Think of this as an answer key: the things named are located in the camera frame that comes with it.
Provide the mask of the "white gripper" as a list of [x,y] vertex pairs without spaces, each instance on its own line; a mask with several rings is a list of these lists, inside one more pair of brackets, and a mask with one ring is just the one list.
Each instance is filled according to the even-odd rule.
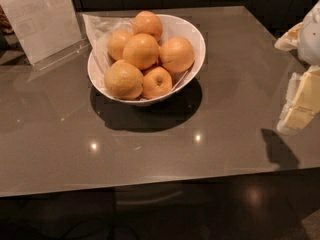
[[301,60],[312,65],[303,74],[293,73],[288,83],[286,103],[277,130],[294,135],[320,112],[320,0],[298,23],[278,38],[274,47],[281,51],[298,49]]

